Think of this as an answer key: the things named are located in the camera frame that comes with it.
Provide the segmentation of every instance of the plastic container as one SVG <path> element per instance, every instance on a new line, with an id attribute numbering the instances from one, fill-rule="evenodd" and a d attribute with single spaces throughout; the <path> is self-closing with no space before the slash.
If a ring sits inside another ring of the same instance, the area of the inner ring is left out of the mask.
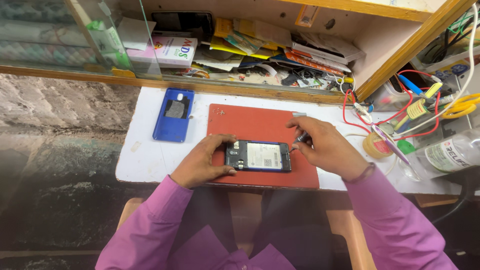
<path id="1" fill-rule="evenodd" d="M 402 172 L 414 181 L 480 165 L 480 128 L 465 130 L 441 142 L 407 155 L 410 166 L 401 163 Z"/>
<path id="2" fill-rule="evenodd" d="M 392 83 L 386 81 L 372 94 L 372 99 L 374 111 L 396 111 L 408 104 L 410 96 L 407 93 L 398 93 Z M 420 97 L 414 94 L 412 102 L 418 99 Z"/>
<path id="3" fill-rule="evenodd" d="M 393 151 L 376 132 L 368 134 L 362 145 L 365 152 L 375 159 L 390 157 L 393 154 Z"/>

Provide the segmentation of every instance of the person's right hand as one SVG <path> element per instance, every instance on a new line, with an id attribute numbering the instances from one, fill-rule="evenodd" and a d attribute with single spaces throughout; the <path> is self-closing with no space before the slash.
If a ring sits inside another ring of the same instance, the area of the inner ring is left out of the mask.
<path id="1" fill-rule="evenodd" d="M 312 141 L 295 143 L 307 161 L 320 169 L 340 175 L 350 181 L 359 177 L 369 166 L 363 156 L 329 122 L 301 116 L 290 119 L 285 127 L 296 126 L 294 137 L 308 132 Z"/>

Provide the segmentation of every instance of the screwdriver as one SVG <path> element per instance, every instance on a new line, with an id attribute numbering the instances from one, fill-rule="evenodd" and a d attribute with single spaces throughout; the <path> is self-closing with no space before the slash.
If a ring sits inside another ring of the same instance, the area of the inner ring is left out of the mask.
<path id="1" fill-rule="evenodd" d="M 309 139 L 311 139 L 312 137 L 310 137 L 310 135 L 304 131 L 302 135 L 298 136 L 292 144 L 295 144 L 295 143 L 304 143 L 306 141 L 308 141 Z"/>

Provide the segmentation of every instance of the pink shirt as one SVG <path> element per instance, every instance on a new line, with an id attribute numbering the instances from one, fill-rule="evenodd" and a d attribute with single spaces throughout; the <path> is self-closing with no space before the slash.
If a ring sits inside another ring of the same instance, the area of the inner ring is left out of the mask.
<path id="1" fill-rule="evenodd" d="M 440 233 L 378 168 L 363 181 L 346 186 L 377 269 L 457 269 L 443 252 Z M 252 259 L 242 249 L 229 254 L 209 226 L 167 259 L 192 193 L 166 176 L 113 235 L 96 269 L 294 269 L 272 245 Z"/>

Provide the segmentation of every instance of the desk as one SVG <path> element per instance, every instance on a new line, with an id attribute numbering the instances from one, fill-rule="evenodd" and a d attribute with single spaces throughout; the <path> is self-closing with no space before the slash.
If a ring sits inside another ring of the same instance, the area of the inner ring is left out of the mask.
<path id="1" fill-rule="evenodd" d="M 211 103 L 305 112 L 308 116 L 331 122 L 341 134 L 364 133 L 362 129 L 343 122 L 342 110 L 339 106 L 239 96 L 195 94 L 192 118 L 189 122 L 185 142 L 155 141 L 152 138 L 152 133 L 164 95 L 165 89 L 142 87 L 115 172 L 119 181 L 159 183 L 165 175 L 172 173 L 190 150 L 206 136 L 208 108 Z M 373 120 L 379 121 L 391 115 L 393 115 L 391 112 L 376 112 L 373 114 Z M 346 118 L 347 121 L 360 123 L 351 110 L 346 112 Z M 367 161 L 375 162 L 382 171 L 387 171 L 391 166 L 394 155 L 375 160 L 363 150 L 362 141 L 364 137 L 349 136 L 347 139 L 365 156 Z M 318 168 L 317 172 L 320 189 L 346 190 L 338 175 Z M 461 189 L 460 185 L 444 180 L 413 182 L 403 175 L 398 165 L 388 175 L 388 180 L 402 193 L 460 194 Z"/>

